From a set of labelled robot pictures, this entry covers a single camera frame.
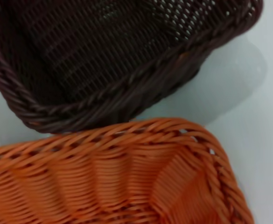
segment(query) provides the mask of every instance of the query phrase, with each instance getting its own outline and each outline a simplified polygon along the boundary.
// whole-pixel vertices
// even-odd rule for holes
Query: orange wicker basket
[[[203,127],[153,119],[0,147],[0,224],[253,224]]]

